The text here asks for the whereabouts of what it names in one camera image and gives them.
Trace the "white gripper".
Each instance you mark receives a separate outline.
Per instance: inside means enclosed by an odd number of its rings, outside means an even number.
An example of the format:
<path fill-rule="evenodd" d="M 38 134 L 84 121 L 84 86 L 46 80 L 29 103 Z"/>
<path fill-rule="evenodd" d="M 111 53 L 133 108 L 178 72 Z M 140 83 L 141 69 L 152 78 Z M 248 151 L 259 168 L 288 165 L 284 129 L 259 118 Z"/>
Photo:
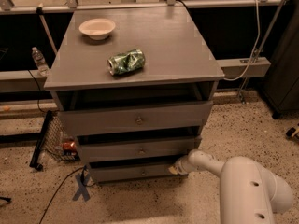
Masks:
<path fill-rule="evenodd" d="M 189 162 L 188 157 L 183 156 L 175 162 L 174 167 L 170 166 L 168 170 L 173 175 L 186 175 L 190 172 L 193 172 L 194 167 Z"/>

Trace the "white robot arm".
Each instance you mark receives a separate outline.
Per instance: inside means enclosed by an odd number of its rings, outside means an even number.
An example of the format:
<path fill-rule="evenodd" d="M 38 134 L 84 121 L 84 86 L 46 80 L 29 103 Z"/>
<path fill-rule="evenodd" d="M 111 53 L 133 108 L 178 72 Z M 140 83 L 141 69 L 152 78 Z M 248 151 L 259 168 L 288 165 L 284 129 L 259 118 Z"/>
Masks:
<path fill-rule="evenodd" d="M 292 207 L 290 185 L 246 157 L 218 161 L 210 154 L 193 149 L 169 167 L 173 175 L 202 171 L 220 179 L 221 224 L 276 224 L 274 214 Z"/>

